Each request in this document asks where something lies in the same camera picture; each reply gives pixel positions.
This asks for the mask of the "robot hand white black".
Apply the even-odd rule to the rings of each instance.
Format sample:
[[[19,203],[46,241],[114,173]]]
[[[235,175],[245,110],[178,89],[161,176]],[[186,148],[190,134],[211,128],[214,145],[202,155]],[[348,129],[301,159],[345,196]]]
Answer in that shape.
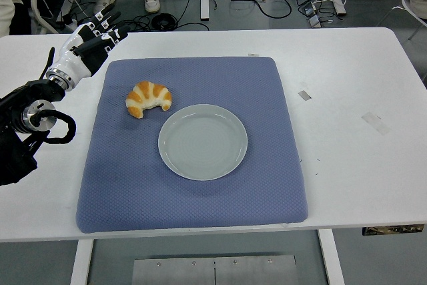
[[[60,49],[58,60],[47,69],[47,79],[70,91],[80,80],[98,72],[110,51],[130,31],[128,26],[117,23],[120,13],[111,13],[112,8],[107,6],[77,27]]]

